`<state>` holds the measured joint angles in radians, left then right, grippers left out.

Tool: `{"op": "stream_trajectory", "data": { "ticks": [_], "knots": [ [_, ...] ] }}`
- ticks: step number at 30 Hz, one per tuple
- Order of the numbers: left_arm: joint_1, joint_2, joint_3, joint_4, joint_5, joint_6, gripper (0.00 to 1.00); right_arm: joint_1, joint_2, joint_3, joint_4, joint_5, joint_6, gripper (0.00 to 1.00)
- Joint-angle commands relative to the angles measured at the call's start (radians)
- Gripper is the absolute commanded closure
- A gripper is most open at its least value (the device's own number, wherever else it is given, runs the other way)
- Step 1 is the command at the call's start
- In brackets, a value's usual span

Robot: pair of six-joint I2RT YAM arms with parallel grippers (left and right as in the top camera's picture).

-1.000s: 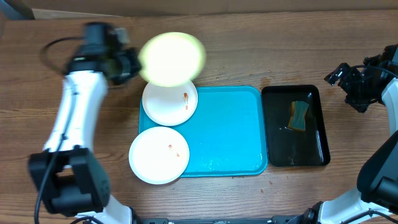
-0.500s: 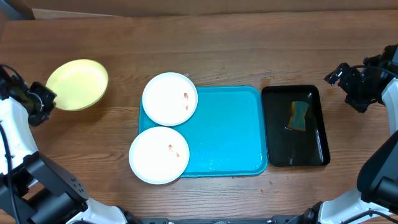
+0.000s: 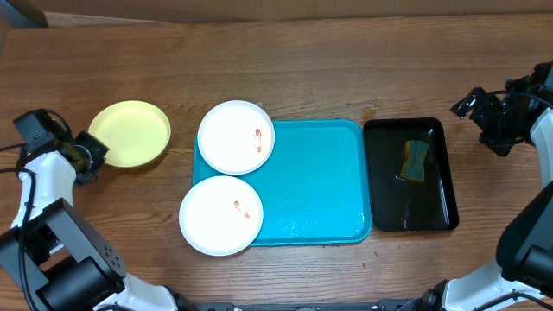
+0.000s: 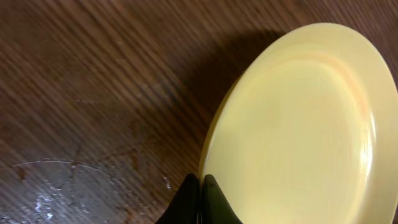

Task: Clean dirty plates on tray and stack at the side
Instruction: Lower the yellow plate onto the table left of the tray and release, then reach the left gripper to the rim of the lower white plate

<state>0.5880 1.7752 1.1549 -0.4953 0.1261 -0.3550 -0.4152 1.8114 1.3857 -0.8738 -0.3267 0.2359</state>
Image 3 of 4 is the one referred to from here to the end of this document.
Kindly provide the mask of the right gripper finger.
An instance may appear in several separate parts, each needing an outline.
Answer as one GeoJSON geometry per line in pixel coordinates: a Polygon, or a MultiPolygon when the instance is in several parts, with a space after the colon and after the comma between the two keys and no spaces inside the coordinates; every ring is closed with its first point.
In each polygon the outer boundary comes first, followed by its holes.
{"type": "Polygon", "coordinates": [[[496,141],[485,133],[480,134],[479,141],[480,143],[486,145],[494,154],[501,157],[508,156],[513,147],[512,141],[496,141]]]}
{"type": "Polygon", "coordinates": [[[450,111],[460,119],[465,118],[471,112],[469,116],[471,120],[481,120],[484,117],[482,107],[485,99],[486,91],[482,87],[475,87],[465,98],[454,104],[450,111]]]}

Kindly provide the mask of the yellow-green rimmed plate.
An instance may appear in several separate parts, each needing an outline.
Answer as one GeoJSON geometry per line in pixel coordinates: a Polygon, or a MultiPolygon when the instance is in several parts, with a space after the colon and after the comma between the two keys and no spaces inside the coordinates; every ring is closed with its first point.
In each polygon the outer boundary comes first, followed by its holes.
{"type": "Polygon", "coordinates": [[[165,150],[171,126],[157,106],[127,100],[104,108],[92,120],[88,132],[109,149],[106,164],[134,168],[154,161],[165,150]]]}

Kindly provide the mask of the green yellow sponge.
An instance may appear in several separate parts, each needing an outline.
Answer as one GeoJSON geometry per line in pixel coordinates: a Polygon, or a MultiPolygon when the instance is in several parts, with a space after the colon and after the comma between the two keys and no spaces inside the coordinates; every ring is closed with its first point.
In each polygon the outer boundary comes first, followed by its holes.
{"type": "Polygon", "coordinates": [[[404,144],[404,159],[399,177],[407,181],[424,182],[424,162],[429,145],[420,140],[409,140],[404,144]]]}

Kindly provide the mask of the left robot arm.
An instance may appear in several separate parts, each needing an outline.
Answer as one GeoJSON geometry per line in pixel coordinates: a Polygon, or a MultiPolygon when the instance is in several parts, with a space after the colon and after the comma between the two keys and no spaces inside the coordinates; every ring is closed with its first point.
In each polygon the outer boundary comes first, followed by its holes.
{"type": "Polygon", "coordinates": [[[12,169],[22,182],[1,266],[32,310],[192,310],[172,289],[130,274],[113,246],[73,207],[73,187],[93,179],[107,146],[85,131],[21,130],[12,169]]]}

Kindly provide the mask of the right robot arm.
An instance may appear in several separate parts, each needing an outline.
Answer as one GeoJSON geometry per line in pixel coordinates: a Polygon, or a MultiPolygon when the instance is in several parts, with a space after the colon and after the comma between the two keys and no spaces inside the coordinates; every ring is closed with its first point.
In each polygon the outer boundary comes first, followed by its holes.
{"type": "Polygon", "coordinates": [[[525,141],[537,149],[542,190],[505,228],[490,263],[443,280],[403,310],[500,310],[552,295],[552,78],[509,79],[504,89],[474,88],[451,111],[482,130],[480,141],[499,156],[525,141]]]}

